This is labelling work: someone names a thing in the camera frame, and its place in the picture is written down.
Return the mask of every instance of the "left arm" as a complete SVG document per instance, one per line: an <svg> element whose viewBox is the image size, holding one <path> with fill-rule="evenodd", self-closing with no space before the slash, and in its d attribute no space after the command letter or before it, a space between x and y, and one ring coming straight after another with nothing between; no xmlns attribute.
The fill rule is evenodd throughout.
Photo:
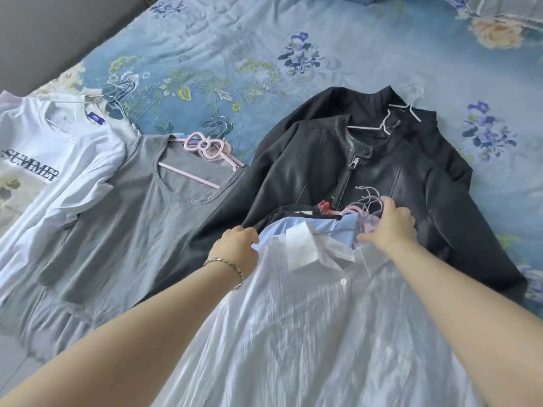
<svg viewBox="0 0 543 407"><path fill-rule="evenodd" d="M256 267L253 228L227 230L210 252ZM224 296L240 283L228 264L209 263L162 293L104 324L40 368L0 407L148 407L188 344Z"/></svg>

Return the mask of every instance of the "bracelet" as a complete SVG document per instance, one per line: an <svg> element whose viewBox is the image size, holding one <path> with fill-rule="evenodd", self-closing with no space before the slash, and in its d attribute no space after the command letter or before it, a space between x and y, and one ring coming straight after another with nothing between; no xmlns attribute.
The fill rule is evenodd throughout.
<svg viewBox="0 0 543 407"><path fill-rule="evenodd" d="M240 275L241 283L238 284L237 286L235 286L232 289L232 291L238 290L243 285L243 282L245 281L245 277L243 277L243 273L242 273L242 271L240 270L240 268L238 266L236 266L234 263L229 262L228 260L225 260L224 258L213 257L213 258L210 258L209 260L206 260L203 267L206 267L207 264L209 264L209 263L211 263L213 261L221 261L222 263L228 264L230 267L232 267L234 270L236 270L238 272L238 274Z"/></svg>

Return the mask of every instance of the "shirt collar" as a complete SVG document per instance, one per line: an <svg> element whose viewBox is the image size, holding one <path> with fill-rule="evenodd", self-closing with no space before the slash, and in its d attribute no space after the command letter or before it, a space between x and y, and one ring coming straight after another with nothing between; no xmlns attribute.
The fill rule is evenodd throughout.
<svg viewBox="0 0 543 407"><path fill-rule="evenodd" d="M353 250L342 242L319 234L306 222L290 227L285 234L287 263L289 271L294 271L316 261L330 269L343 268L334 257L357 263L370 274L383 266L389 258L370 243Z"/></svg>

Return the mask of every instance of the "zipper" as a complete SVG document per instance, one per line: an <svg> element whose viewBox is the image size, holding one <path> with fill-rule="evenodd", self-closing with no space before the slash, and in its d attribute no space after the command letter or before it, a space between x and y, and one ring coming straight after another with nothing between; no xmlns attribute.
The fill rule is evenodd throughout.
<svg viewBox="0 0 543 407"><path fill-rule="evenodd" d="M347 184L349 184L349 179L351 178L351 174L357 168L359 163L360 163L360 157L353 156L351 162L347 166L347 170L343 174L341 181L339 182L338 186L336 187L336 190L332 194L332 197L331 197L332 202L330 203L330 209L336 210L339 207L339 204L341 203L341 199L343 198L343 193L345 192L347 188Z"/></svg>

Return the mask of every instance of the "wall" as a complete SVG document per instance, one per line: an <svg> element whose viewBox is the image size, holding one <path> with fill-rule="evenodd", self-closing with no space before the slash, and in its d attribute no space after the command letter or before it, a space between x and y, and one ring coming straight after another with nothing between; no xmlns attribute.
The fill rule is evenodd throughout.
<svg viewBox="0 0 543 407"><path fill-rule="evenodd" d="M0 0L0 91L26 95L145 9L145 0Z"/></svg>

